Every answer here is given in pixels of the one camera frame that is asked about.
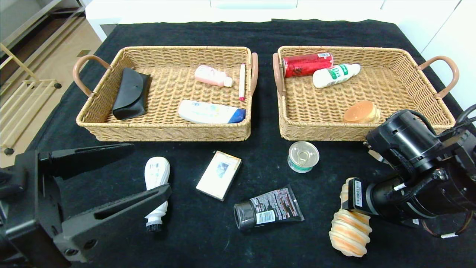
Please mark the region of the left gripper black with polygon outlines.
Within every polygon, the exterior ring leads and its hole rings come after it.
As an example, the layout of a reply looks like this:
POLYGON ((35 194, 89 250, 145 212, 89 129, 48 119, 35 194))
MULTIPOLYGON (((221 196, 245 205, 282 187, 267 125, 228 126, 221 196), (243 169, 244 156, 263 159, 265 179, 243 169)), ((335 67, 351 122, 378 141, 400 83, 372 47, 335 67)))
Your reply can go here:
POLYGON ((133 223, 167 200, 167 186, 124 197, 61 223, 61 197, 52 178, 70 179, 125 158, 134 144, 28 151, 1 169, 1 267, 69 268, 119 243, 133 223))

